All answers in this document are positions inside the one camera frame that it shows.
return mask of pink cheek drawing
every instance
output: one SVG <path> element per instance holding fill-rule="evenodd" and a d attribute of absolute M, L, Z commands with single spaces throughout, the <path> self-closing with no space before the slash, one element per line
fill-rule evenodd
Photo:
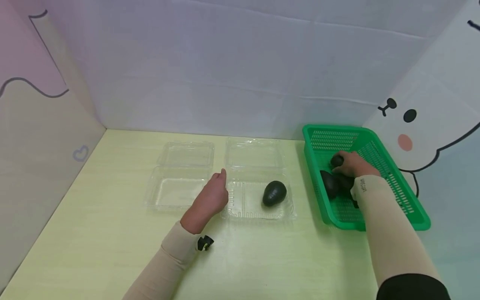
<path fill-rule="evenodd" d="M 410 151 L 413 148 L 412 139 L 406 134 L 401 134 L 398 136 L 398 145 L 402 150 Z"/>

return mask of white wall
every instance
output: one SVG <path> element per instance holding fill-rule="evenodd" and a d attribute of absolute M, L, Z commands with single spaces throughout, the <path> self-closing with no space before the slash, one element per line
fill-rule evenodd
<path fill-rule="evenodd" d="M 43 12 L 0 0 L 0 293 L 105 131 Z"/>
<path fill-rule="evenodd" d="M 396 86 L 397 107 L 366 123 L 418 190 L 432 219 L 422 240 L 452 298 L 466 300 L 478 298 L 480 278 L 480 30 L 468 21 L 480 24 L 478 0 L 467 2 Z M 416 118 L 405 122 L 410 109 Z"/>
<path fill-rule="evenodd" d="M 361 125 L 465 0 L 44 0 L 107 128 Z"/>

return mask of clear plastic clamshell container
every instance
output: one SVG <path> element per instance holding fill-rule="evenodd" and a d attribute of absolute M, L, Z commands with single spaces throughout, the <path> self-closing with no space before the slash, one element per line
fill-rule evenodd
<path fill-rule="evenodd" d="M 150 177 L 145 204 L 162 211 L 188 209 L 210 179 L 213 154 L 213 143 L 167 143 Z"/>
<path fill-rule="evenodd" d="M 286 220 L 294 217 L 290 182 L 279 140 L 228 138 L 225 165 L 228 204 L 223 218 Z M 283 202 L 266 207 L 262 197 L 267 184 L 274 180 L 285 184 L 287 196 Z"/>

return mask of hand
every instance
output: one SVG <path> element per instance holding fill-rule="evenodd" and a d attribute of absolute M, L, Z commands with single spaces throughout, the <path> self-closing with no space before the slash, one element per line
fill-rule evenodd
<path fill-rule="evenodd" d="M 363 175 L 380 176 L 380 172 L 355 151 L 352 153 L 340 151 L 335 155 L 343 157 L 343 164 L 333 169 L 333 172 L 335 173 L 341 173 L 345 176 L 355 178 Z"/>
<path fill-rule="evenodd" d="M 188 232 L 199 234 L 210 219 L 222 211 L 228 203 L 227 171 L 215 173 L 204 186 L 192 206 L 185 212 L 180 224 Z"/>

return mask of beige arm sleeve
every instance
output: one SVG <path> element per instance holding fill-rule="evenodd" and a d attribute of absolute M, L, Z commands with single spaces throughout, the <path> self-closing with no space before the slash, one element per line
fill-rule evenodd
<path fill-rule="evenodd" d="M 351 190 L 365 219 L 373 270 L 380 286 L 401 274 L 424 274 L 440 280 L 417 233 L 385 179 L 365 175 Z"/>
<path fill-rule="evenodd" d="M 183 271 L 195 257 L 199 238 L 199 234 L 189 233 L 180 222 L 175 223 L 123 300 L 169 300 Z"/>

